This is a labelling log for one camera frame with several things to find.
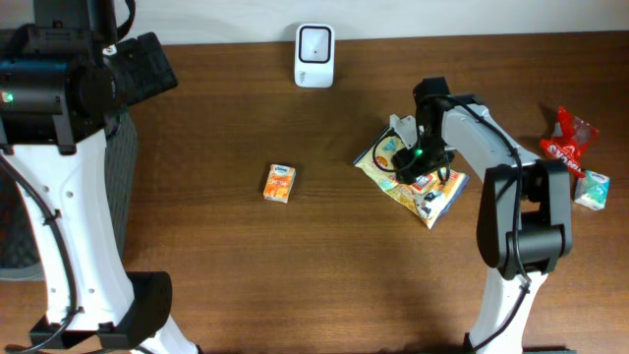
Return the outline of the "red Hacks candy bag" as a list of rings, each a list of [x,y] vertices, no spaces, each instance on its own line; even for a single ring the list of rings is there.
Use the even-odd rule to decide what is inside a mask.
[[[597,128],[560,106],[554,131],[549,139],[540,141],[540,147],[547,157],[561,160],[577,178],[584,178],[581,159],[599,133]]]

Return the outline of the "teal tissue pack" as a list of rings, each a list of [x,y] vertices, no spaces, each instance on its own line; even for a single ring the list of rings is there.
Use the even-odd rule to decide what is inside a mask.
[[[605,208],[610,179],[598,172],[586,170],[576,185],[574,202],[592,210]]]

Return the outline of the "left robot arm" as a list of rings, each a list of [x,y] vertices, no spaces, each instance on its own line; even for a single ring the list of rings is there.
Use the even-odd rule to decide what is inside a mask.
[[[29,351],[97,337],[102,352],[196,353],[164,271],[126,271],[105,184],[110,136],[131,105],[177,78],[154,33],[130,37],[110,1],[37,1],[1,57],[1,165],[29,215],[47,310]]]

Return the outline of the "orange tissue pack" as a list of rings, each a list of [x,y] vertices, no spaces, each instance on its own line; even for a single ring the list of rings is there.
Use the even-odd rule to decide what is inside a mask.
[[[295,178],[296,169],[294,167],[271,164],[262,193],[264,198],[287,204]]]

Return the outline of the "beige snack bag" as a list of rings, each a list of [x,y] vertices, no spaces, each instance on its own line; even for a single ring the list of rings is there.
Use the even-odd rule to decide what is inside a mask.
[[[390,128],[385,128],[380,136],[383,142],[375,150],[377,164],[392,169],[392,156],[404,145],[397,136],[389,136]],[[368,147],[354,161],[377,187],[400,205],[406,207],[417,216],[428,229],[444,216],[465,190],[470,177],[461,172],[450,170],[449,179],[443,183],[436,171],[418,177],[411,185],[402,183],[394,173],[384,172],[377,168],[373,161],[372,151],[375,144]]]

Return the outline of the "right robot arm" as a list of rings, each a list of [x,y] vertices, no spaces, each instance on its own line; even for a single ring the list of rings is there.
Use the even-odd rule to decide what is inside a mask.
[[[397,135],[397,179],[412,184],[459,153],[483,182],[477,244],[487,266],[480,313],[465,353],[521,353],[533,302],[573,246],[570,173],[521,147],[474,94],[451,94],[442,77],[413,89],[416,114]]]

